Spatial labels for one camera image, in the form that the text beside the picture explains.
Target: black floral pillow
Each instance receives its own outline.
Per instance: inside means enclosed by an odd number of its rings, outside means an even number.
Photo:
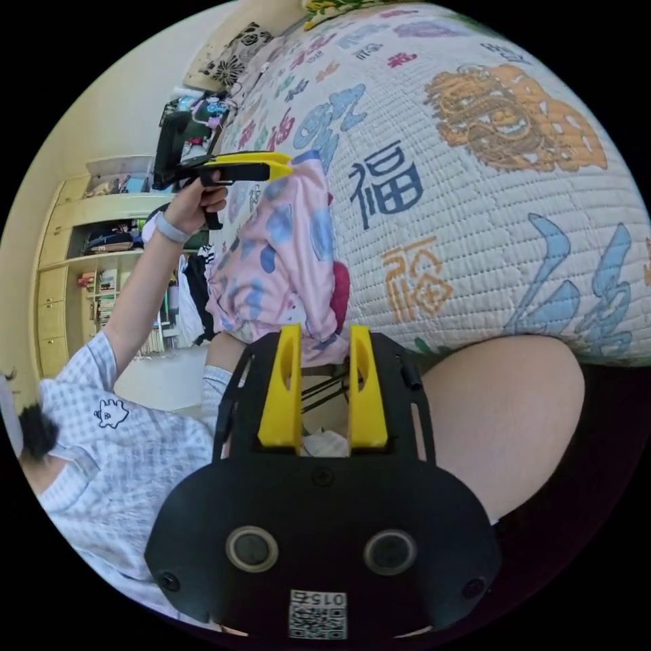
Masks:
[[[257,22],[249,23],[227,46],[219,57],[212,78],[230,90],[244,72],[248,62],[273,36],[262,29]]]

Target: label sticker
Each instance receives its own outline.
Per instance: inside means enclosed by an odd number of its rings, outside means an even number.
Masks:
[[[292,590],[289,629],[296,639],[346,639],[346,593]]]

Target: knee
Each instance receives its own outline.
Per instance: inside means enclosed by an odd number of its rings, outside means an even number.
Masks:
[[[562,342],[514,336],[463,349],[423,378],[440,465],[492,517],[532,497],[563,456],[583,406],[583,373]]]

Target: white blanket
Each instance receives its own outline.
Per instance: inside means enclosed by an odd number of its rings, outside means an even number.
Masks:
[[[221,149],[320,150],[347,323],[434,354],[540,333],[585,361],[651,364],[649,216],[607,133],[551,71],[424,3],[274,44]],[[218,250],[263,190],[231,189]]]

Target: gray wristband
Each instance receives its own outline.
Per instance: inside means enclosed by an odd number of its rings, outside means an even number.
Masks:
[[[156,228],[161,233],[171,239],[173,242],[178,244],[185,244],[192,236],[186,235],[183,231],[179,231],[175,226],[172,226],[166,219],[165,213],[159,212],[156,217],[154,217],[154,223]]]

